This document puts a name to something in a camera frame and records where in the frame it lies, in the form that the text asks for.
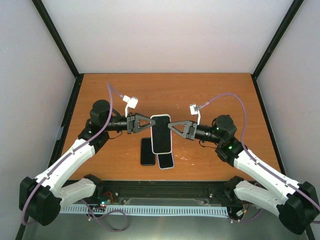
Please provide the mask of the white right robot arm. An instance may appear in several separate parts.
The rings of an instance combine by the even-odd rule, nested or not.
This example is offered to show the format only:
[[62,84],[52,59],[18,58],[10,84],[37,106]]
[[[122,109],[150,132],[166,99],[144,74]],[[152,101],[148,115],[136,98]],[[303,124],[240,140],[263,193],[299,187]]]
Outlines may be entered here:
[[168,128],[188,140],[216,144],[220,160],[256,180],[256,186],[234,177],[231,193],[239,200],[250,202],[277,216],[292,233],[301,235],[310,224],[317,223],[320,204],[316,188],[309,182],[300,183],[258,158],[235,137],[237,131],[229,115],[220,115],[212,126],[185,120],[172,122]]

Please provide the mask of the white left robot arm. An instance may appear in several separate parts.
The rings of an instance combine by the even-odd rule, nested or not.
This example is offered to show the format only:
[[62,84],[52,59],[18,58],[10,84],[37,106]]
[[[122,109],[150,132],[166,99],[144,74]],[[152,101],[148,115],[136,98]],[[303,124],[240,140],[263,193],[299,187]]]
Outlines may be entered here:
[[92,158],[110,139],[109,132],[139,133],[155,125],[155,120],[138,113],[120,115],[113,103],[98,100],[92,105],[85,128],[73,145],[55,163],[35,178],[24,178],[19,186],[18,207],[21,221],[27,226],[31,217],[42,226],[56,219],[65,207],[82,199],[99,201],[103,198],[103,181],[87,174],[81,180],[65,185],[70,176]]

